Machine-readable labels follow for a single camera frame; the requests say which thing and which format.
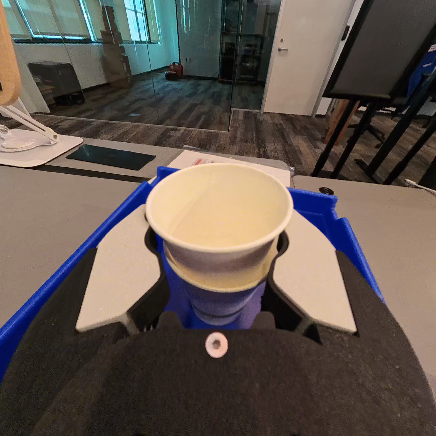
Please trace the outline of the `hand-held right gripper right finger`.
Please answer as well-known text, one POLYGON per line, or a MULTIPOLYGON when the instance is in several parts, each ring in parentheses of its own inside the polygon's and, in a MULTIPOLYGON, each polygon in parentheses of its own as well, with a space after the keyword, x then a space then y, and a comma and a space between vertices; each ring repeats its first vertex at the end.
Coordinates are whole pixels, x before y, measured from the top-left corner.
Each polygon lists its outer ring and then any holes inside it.
POLYGON ((304 334, 321 325, 357 332, 335 247, 299 212, 279 241, 265 288, 265 309, 278 327, 304 334))

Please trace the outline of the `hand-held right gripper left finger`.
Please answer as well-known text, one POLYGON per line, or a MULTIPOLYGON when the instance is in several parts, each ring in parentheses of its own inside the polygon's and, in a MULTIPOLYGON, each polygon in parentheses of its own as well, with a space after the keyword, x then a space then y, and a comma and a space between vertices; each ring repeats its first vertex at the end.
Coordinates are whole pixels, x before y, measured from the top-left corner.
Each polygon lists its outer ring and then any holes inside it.
POLYGON ((156 234, 143 204, 98 244, 75 328, 81 333, 121 323, 130 334, 149 330, 170 296, 156 234))

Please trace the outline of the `stack of white paper cups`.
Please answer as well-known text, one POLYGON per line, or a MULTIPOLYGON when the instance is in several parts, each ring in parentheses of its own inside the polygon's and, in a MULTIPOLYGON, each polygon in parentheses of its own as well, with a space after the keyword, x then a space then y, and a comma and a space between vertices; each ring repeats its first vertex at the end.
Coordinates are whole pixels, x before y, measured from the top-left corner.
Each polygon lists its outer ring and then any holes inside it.
POLYGON ((231 253, 189 251, 162 242, 172 298, 187 301, 202 321, 233 322, 264 287, 279 237, 258 248, 231 253))

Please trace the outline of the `green-striped white paper cup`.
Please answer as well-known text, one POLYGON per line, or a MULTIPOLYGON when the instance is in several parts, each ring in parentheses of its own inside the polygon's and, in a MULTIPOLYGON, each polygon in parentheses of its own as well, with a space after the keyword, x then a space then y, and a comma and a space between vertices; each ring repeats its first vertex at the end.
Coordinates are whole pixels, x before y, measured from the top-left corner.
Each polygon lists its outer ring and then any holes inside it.
POLYGON ((254 274, 290 223, 293 200, 268 173, 212 163, 163 178, 148 195, 145 210, 176 270, 192 276, 254 274))

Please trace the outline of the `laminated printed paper sheet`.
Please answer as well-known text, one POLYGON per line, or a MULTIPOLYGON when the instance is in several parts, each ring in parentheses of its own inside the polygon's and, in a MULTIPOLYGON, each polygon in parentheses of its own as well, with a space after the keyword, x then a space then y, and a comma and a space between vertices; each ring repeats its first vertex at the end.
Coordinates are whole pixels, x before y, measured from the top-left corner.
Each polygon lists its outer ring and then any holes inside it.
POLYGON ((287 188, 294 188, 292 178, 295 173, 294 167, 287 165, 283 161, 227 154, 210 154, 198 150, 184 149, 172 162, 164 166, 183 169, 189 166, 199 166, 204 164, 239 164, 256 168, 279 180, 287 188))

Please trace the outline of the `black monitor floor stand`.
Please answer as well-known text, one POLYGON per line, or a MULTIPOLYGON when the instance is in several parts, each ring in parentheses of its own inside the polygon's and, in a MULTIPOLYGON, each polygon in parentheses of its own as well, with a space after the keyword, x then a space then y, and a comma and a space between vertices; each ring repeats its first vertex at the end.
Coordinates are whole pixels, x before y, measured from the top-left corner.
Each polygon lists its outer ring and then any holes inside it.
MULTIPOLYGON (((425 129, 424 133, 417 139, 417 141, 414 143, 414 145, 411 147, 411 149, 406 153, 406 155, 403 157, 401 161, 399 161, 394 169, 388 174, 386 179, 384 181, 380 181, 380 179, 376 178, 376 171, 381 166, 381 164, 384 162, 384 160, 387 158, 387 156, 390 154, 390 152, 393 150, 395 145, 398 143, 400 138, 403 136, 403 134, 406 132, 407 128, 410 126, 412 120, 414 117, 418 114, 420 109, 424 106, 425 102, 428 100, 430 96, 429 92, 426 92, 425 94, 422 94, 421 96, 416 95, 414 98, 411 99, 411 102, 406 106, 405 112, 400 117, 400 120, 397 122, 393 130, 390 132, 390 134, 386 137, 386 140, 382 144, 382 146, 379 148, 376 155, 373 157, 373 159, 370 161, 370 163, 366 164, 364 161, 357 159, 356 163, 357 165, 362 169, 362 171, 372 180, 377 183, 381 184, 392 184, 395 179, 398 178, 398 176, 405 170, 407 165, 411 162, 411 160, 417 155, 418 151, 420 151, 423 146, 426 144, 426 142, 430 139, 430 137, 435 133, 435 115, 428 121, 427 128, 425 129)), ((311 173, 311 176, 318 177, 323 172, 323 167, 325 163, 328 160, 328 157, 333 150, 334 143, 336 139, 338 139, 340 131, 345 126, 345 122, 349 115, 352 113, 354 105, 353 102, 350 101, 346 109, 339 119, 332 136, 330 137, 324 151, 321 153, 320 157, 318 158, 318 161, 311 173)), ((343 150, 342 154, 340 155, 340 158, 334 167, 334 169, 331 172, 327 172, 328 177, 336 179, 338 178, 342 168, 344 167, 346 161, 348 160, 349 156, 351 155, 351 152, 355 148, 358 139, 360 139, 360 131, 362 129, 362 126, 366 123, 366 120, 372 120, 374 117, 377 109, 381 107, 381 103, 378 102, 372 102, 368 105, 367 109, 363 113, 361 120, 359 123, 354 127, 354 130, 352 132, 352 135, 347 141, 346 147, 343 150)))

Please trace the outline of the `black office chair base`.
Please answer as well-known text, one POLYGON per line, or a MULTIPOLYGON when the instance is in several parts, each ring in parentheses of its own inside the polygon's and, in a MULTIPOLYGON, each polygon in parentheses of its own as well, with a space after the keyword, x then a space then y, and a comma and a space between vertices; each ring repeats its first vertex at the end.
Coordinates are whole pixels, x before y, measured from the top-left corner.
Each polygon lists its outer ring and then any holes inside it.
POLYGON ((369 133, 378 141, 377 145, 374 146, 376 149, 379 149, 386 140, 386 135, 380 129, 374 127, 370 120, 366 120, 359 135, 362 136, 365 133, 369 133))

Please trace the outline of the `dark low cabinet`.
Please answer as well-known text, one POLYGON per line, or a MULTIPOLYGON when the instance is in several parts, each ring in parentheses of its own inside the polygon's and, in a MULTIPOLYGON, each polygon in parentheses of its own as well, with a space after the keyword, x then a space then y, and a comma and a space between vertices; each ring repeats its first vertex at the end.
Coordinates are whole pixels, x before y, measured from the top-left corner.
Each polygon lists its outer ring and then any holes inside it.
POLYGON ((70 63, 42 61, 28 64, 29 71, 48 106, 74 106, 85 97, 70 63))

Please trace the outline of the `stacked cardboard boxes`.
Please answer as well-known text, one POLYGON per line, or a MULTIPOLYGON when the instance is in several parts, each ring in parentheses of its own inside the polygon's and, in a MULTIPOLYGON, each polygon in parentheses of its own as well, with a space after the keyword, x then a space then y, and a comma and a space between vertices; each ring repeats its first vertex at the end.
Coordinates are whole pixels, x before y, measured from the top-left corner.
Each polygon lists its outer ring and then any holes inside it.
POLYGON ((132 75, 125 53, 121 33, 116 24, 112 6, 102 5, 103 30, 100 31, 103 46, 103 64, 107 83, 116 89, 132 88, 132 75))

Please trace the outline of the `white door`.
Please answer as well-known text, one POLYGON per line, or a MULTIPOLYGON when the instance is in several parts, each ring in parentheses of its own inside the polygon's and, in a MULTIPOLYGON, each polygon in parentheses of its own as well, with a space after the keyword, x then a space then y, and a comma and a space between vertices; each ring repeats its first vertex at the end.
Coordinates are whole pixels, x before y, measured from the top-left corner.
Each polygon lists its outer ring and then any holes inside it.
POLYGON ((262 112, 310 116, 316 112, 354 1, 281 1, 262 112), (284 38, 287 52, 279 52, 284 38))

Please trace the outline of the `blue jacket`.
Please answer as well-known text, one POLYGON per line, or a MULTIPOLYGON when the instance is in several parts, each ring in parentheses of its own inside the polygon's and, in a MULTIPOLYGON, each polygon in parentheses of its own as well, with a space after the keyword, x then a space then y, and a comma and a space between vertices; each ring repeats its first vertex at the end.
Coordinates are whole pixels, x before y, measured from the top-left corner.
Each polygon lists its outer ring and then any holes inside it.
POLYGON ((436 65, 436 44, 434 43, 426 53, 425 57, 420 62, 419 66, 414 70, 409 79, 406 96, 411 97, 414 90, 422 83, 429 74, 433 72, 436 65))

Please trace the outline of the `black easel signboard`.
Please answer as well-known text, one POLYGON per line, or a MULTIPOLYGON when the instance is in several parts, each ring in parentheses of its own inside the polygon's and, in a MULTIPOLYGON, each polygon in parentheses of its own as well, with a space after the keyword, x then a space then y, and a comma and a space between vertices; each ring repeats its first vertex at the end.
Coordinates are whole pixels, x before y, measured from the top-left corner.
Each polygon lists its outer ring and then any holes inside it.
POLYGON ((323 97, 388 101, 435 41, 434 0, 364 1, 323 97))

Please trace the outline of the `dark shelving unit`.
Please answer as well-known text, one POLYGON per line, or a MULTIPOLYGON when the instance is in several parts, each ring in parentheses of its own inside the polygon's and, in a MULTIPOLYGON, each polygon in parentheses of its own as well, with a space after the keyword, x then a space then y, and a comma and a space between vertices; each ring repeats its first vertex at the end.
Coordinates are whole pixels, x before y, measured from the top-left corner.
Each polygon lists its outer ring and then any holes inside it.
POLYGON ((264 42, 261 18, 256 1, 221 1, 219 82, 257 82, 264 42))

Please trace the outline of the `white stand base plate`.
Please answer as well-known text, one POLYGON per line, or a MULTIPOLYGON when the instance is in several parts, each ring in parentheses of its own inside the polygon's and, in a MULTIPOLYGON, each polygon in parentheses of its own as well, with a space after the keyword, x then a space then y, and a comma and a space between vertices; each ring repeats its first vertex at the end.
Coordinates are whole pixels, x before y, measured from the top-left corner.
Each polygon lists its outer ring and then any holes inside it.
POLYGON ((1 105, 1 115, 17 121, 24 128, 8 128, 1 121, 0 164, 33 168, 44 165, 82 145, 83 139, 56 133, 32 118, 25 108, 1 105))

